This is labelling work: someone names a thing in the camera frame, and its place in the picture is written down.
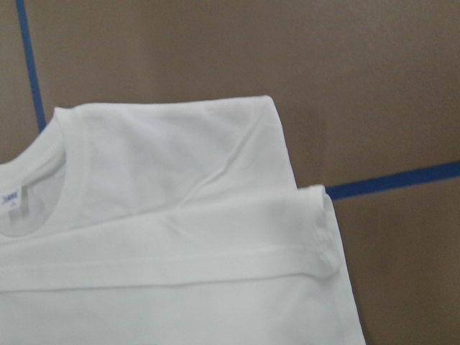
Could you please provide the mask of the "white long-sleeve printed shirt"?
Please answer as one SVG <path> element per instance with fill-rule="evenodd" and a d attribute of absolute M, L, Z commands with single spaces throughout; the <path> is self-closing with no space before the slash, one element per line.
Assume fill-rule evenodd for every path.
<path fill-rule="evenodd" d="M 3 344 L 363 344 L 269 96 L 55 109 L 1 166 Z"/>

